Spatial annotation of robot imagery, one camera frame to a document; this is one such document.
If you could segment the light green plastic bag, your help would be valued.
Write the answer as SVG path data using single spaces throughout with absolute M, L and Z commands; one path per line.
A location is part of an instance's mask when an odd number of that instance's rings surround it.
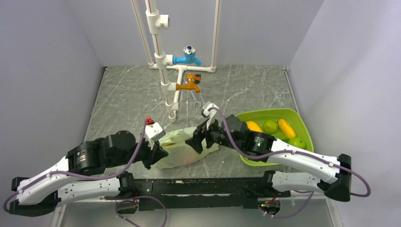
M 208 154 L 218 150 L 218 144 L 214 144 L 211 148 L 207 149 L 203 147 L 203 152 L 198 154 L 189 145 L 185 144 L 185 140 L 192 137 L 194 127 L 183 128 L 168 132 L 164 137 L 159 140 L 161 147 L 168 152 L 168 156 L 161 159 L 153 165 L 157 169 L 167 169 L 182 167 L 193 164 Z M 176 145 L 163 147 L 164 143 L 176 143 Z

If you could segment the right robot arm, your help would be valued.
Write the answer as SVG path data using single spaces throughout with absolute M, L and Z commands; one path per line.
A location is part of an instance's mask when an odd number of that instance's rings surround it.
M 350 201 L 351 174 L 348 170 L 352 159 L 349 155 L 324 156 L 297 148 L 274 136 L 250 130 L 247 123 L 233 115 L 221 124 L 206 120 L 195 128 L 185 143 L 199 154 L 204 147 L 210 148 L 214 144 L 238 148 L 249 158 L 262 156 L 262 162 L 298 170 L 296 173 L 266 171 L 260 185 L 266 196 L 290 190 L 311 191 L 323 193 L 335 201 Z

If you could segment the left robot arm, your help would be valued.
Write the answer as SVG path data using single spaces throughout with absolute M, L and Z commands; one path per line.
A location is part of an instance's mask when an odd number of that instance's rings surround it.
M 13 194 L 4 201 L 3 209 L 9 214 L 38 217 L 94 197 L 143 196 L 144 189 L 136 185 L 127 169 L 136 162 L 150 169 L 165 158 L 168 153 L 159 144 L 164 135 L 163 130 L 153 130 L 150 138 L 137 140 L 129 131 L 119 131 L 83 142 L 42 173 L 31 178 L 15 177 Z

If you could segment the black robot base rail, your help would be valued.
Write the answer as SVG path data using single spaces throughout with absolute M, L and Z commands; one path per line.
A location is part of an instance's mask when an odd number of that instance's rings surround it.
M 193 179 L 136 179 L 133 189 L 111 199 L 130 199 L 139 196 L 139 210 L 151 211 L 160 206 L 152 196 L 168 209 L 242 207 L 256 209 L 263 200 L 287 198 L 291 193 L 273 192 L 262 177 L 193 178 Z

